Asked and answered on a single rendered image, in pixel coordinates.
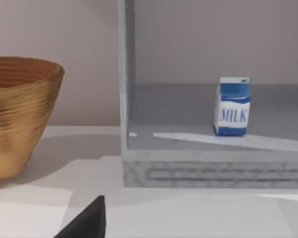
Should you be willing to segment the grey cabinet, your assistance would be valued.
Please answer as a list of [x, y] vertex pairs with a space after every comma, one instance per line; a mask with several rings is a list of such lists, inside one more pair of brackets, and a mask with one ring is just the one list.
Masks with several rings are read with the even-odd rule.
[[[127, 187], [298, 188], [298, 0], [117, 0]], [[214, 129], [250, 79], [244, 136]]]

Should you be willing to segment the blue and white milk carton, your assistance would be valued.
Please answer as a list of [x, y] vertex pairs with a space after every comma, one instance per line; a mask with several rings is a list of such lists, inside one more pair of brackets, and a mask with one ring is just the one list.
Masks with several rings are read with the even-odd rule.
[[214, 129], [217, 136], [244, 136], [250, 112], [250, 79], [221, 77], [217, 86]]

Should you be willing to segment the brown woven basket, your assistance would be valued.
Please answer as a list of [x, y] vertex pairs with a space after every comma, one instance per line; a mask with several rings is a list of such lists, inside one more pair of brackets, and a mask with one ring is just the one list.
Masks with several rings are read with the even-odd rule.
[[30, 160], [53, 112], [64, 68], [48, 60], [0, 57], [0, 180]]

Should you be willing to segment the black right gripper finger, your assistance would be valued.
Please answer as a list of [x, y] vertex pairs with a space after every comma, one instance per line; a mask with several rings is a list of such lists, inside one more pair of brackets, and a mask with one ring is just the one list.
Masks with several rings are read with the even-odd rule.
[[100, 195], [53, 238], [105, 238], [105, 196]]

